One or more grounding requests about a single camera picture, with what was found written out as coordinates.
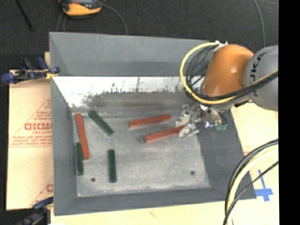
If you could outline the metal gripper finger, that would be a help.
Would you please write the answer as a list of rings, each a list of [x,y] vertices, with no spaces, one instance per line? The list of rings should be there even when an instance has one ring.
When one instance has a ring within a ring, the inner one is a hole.
[[[183,105],[176,126],[185,126],[187,124],[199,122],[199,106]]]
[[[184,138],[184,137],[190,137],[192,135],[199,134],[199,129],[196,127],[194,123],[189,123],[185,125],[179,132],[178,137]]]

